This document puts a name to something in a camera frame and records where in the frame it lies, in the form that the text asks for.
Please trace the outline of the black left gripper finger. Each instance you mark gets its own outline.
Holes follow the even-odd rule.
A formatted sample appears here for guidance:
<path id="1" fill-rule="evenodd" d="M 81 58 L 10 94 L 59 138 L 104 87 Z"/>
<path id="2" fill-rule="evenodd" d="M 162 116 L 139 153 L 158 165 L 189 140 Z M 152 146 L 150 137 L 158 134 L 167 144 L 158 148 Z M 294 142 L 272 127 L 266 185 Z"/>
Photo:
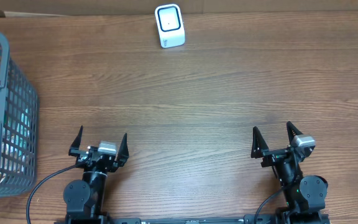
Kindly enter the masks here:
<path id="1" fill-rule="evenodd" d="M 121 141 L 120 148 L 117 152 L 117 163 L 118 166 L 124 166 L 129 158 L 129 150 L 127 146 L 127 133 L 124 134 L 123 139 Z"/>
<path id="2" fill-rule="evenodd" d="M 79 150 L 82 134 L 83 134 L 83 126 L 80 127 L 80 130 L 78 131 L 78 134 L 77 134 L 75 140 L 72 142 L 72 144 L 70 146 L 70 150 L 72 150 L 72 149 Z"/>

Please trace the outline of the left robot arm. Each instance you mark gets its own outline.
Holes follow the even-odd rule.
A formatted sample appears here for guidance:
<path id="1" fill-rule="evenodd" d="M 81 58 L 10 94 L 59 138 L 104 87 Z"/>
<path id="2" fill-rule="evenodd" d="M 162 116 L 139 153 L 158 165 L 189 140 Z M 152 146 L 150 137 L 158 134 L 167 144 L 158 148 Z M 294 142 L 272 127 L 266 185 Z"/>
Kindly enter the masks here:
<path id="1" fill-rule="evenodd" d="M 127 134 L 117 146 L 101 141 L 98 146 L 80 149 L 83 128 L 72 142 L 68 155 L 76 158 L 74 168 L 83 169 L 82 178 L 70 182 L 63 191 L 67 205 L 65 223 L 112 223 L 107 212 L 102 211 L 106 180 L 124 166 L 129 158 Z"/>

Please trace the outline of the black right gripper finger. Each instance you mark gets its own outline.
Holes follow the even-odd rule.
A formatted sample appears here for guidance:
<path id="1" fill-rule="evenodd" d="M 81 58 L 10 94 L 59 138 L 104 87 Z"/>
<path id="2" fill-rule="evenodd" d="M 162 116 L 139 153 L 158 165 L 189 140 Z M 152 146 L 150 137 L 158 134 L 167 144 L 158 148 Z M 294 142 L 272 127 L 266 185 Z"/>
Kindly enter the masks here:
<path id="1" fill-rule="evenodd" d="M 301 138 L 303 137 L 303 133 L 298 130 L 291 121 L 287 122 L 287 133 L 291 146 L 299 146 L 301 144 Z"/>
<path id="2" fill-rule="evenodd" d="M 269 147 L 256 126 L 253 127 L 252 137 L 251 158 L 261 158 L 265 152 L 269 151 Z"/>

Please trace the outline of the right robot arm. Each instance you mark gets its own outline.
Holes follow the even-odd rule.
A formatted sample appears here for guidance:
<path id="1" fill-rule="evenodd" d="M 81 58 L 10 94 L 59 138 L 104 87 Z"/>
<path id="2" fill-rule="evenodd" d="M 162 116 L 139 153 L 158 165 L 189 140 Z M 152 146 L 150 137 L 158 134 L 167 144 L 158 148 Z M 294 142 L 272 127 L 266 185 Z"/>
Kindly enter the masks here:
<path id="1" fill-rule="evenodd" d="M 328 181 L 318 175 L 304 176 L 300 163 L 316 147 L 313 136 L 303 134 L 292 122 L 287 122 L 289 144 L 282 149 L 270 150 L 258 127 L 252 130 L 250 156 L 262 159 L 262 167 L 271 167 L 280 189 L 266 198 L 258 207 L 253 223 L 329 223 L 329 216 L 321 211 L 326 207 Z M 263 207 L 271 199 L 283 194 L 286 207 L 277 208 L 268 219 L 260 217 Z"/>

